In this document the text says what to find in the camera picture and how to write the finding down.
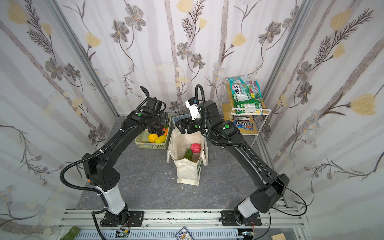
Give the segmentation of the pink dragon fruit toy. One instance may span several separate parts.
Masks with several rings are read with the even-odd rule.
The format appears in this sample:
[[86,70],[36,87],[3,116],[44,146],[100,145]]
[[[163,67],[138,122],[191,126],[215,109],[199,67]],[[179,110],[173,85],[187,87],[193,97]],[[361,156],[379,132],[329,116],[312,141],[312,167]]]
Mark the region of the pink dragon fruit toy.
[[192,152],[193,152],[194,154],[198,154],[198,153],[201,152],[201,150],[202,150],[202,146],[201,146],[200,144],[197,144],[197,143],[192,144],[192,145],[191,145],[191,150],[192,150]]

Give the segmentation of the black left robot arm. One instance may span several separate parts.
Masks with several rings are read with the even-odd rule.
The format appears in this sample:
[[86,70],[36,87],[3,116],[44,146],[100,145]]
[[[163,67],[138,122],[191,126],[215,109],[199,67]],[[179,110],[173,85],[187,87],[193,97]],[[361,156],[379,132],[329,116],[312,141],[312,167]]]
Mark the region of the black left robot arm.
[[[61,182],[75,190],[94,192],[101,197],[104,208],[92,212],[95,219],[98,214],[104,214],[101,221],[96,221],[96,227],[126,227],[131,220],[129,208],[123,200],[119,189],[120,173],[115,165],[126,148],[144,131],[158,132],[169,124],[166,103],[151,97],[145,87],[141,87],[146,98],[122,122],[121,128],[111,139],[93,154],[85,154],[81,160],[64,167],[60,173]],[[65,174],[71,168],[83,164],[85,175],[90,182],[89,187],[71,184]]]

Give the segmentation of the green cucumber toy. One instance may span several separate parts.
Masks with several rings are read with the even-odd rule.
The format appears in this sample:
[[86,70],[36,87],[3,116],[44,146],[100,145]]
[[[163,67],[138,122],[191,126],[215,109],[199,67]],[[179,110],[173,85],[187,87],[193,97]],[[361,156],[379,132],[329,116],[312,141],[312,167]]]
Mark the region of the green cucumber toy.
[[189,161],[192,161],[193,160],[193,150],[192,149],[187,149],[186,152],[185,152],[185,155],[184,155],[184,158],[189,160]]

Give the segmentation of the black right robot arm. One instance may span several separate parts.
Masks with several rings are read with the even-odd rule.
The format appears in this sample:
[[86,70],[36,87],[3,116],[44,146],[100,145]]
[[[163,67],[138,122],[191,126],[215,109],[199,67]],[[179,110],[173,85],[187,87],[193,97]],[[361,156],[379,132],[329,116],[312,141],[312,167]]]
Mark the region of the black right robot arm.
[[285,174],[278,174],[250,147],[231,121],[225,121],[217,105],[207,101],[201,85],[195,87],[195,96],[187,101],[191,117],[176,123],[183,134],[200,132],[211,144],[223,147],[241,164],[251,177],[256,190],[234,208],[239,225],[245,225],[256,213],[267,213],[284,195],[289,183]]

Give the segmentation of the cream floral tote bag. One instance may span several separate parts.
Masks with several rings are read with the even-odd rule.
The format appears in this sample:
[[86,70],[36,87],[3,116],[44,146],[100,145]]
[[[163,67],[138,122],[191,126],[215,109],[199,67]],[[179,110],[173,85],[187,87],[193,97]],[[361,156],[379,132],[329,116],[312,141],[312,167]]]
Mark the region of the cream floral tote bag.
[[209,163],[208,145],[201,133],[182,134],[174,129],[170,136],[167,163],[174,162],[177,183],[198,186],[201,170]]

